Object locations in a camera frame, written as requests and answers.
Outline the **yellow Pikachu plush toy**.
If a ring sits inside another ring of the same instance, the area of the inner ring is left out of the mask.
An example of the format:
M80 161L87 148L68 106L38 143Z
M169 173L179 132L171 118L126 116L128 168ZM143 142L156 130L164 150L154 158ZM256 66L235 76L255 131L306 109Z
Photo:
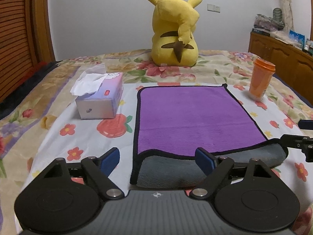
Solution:
M202 0L148 0L154 5L151 57L158 66L194 66L198 47L194 38Z

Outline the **tissue box with tissue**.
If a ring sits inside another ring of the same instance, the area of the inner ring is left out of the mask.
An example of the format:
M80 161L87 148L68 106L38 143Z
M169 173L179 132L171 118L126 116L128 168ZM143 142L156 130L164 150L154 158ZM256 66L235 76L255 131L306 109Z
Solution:
M70 93L81 119L113 119L123 92L122 72L84 71Z

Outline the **floral bed sheet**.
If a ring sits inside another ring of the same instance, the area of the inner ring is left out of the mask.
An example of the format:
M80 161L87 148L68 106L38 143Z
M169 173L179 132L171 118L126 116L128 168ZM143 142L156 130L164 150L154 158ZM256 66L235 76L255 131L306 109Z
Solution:
M11 112L1 112L1 234L18 234L14 202L54 158L77 162L101 155L111 147L121 152L119 166L110 175L123 191L130 189L137 91L149 85L228 85L267 138L302 134L301 119L312 119L312 108L281 79L272 78L265 99L245 96L255 55L207 50L193 67L158 67L147 49L78 57L59 62L31 91L17 96ZM124 91L117 120L81 120L70 90L88 68L103 65L107 72L122 72Z

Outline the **purple and grey towel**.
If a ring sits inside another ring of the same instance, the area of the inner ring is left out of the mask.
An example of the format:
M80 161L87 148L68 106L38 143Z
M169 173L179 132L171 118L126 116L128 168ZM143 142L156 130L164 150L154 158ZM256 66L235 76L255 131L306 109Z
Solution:
M132 185L158 189L197 185L205 178L195 162L198 147L237 163L260 159L271 168L288 156L278 139L265 137L226 84L139 90Z

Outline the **wooden slatted headboard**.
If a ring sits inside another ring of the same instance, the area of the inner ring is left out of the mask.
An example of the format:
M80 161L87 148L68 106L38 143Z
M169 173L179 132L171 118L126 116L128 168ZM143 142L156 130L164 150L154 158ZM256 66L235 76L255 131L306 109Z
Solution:
M55 60L48 0L1 0L1 100Z

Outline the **beige tied curtain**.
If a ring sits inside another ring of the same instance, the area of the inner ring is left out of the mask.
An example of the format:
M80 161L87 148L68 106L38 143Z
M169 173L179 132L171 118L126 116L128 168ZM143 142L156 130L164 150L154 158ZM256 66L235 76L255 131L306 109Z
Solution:
M283 13L284 29L286 32L294 30L293 27L293 14L292 14L292 0L280 0L281 10Z

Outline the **stack of books and papers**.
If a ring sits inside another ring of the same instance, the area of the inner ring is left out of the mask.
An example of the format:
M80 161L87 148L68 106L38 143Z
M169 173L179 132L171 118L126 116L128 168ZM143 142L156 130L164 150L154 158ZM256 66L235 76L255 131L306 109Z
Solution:
M284 23L276 21L271 17L264 16L262 14L257 14L254 21L254 27L252 32L262 34L265 36L270 36L271 32L281 31L284 29Z

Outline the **wooden sideboard cabinet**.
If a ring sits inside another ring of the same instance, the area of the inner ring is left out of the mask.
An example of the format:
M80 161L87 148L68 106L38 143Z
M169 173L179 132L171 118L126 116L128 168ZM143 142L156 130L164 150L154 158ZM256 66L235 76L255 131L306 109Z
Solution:
M249 52L276 66L276 75L312 103L312 56L272 37L250 33Z

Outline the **blue picture card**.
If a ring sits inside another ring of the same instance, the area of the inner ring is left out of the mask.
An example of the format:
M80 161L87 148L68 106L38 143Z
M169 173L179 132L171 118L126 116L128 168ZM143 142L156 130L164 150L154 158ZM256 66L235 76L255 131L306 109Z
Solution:
M292 40L294 46L303 49L305 45L305 36L303 34L294 32L292 30L289 31L289 38Z

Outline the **small bottles on cabinet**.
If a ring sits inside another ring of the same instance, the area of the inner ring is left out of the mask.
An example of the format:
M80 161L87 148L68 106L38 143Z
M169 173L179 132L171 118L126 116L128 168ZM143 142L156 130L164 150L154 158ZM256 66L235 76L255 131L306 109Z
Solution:
M310 39L306 40L306 43L304 45L303 52L308 53L310 56L313 56L313 42Z

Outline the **white wall switch plate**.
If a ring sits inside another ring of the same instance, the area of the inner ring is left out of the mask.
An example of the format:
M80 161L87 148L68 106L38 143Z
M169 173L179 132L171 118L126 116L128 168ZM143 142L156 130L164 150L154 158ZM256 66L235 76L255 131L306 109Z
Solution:
M216 13L221 12L221 8L217 5L214 5L214 4L207 4L207 10L211 11L211 12L216 12Z

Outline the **orange plastic cup with lid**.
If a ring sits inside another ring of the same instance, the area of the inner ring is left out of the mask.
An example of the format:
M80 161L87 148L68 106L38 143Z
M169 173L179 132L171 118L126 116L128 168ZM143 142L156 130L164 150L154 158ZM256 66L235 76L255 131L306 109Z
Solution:
M275 65L262 58L254 61L254 68L251 76L249 95L254 100L261 100L275 73Z

